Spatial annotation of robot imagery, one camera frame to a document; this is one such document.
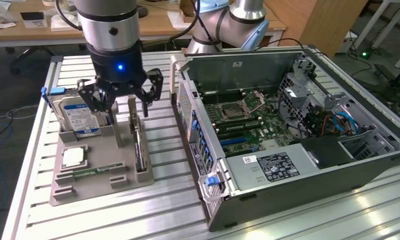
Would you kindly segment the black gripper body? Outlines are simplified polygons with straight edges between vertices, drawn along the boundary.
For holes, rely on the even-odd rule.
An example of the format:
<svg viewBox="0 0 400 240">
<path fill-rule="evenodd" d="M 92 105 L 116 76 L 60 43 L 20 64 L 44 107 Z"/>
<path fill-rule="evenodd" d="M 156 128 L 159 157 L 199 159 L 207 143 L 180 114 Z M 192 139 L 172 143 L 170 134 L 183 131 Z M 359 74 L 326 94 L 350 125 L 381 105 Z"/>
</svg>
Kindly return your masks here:
<svg viewBox="0 0 400 240">
<path fill-rule="evenodd" d="M 110 95 L 144 94 L 147 72 L 143 66 L 142 41 L 124 50 L 106 51 L 91 44 L 88 50 L 98 77 L 98 87 Z"/>
</svg>

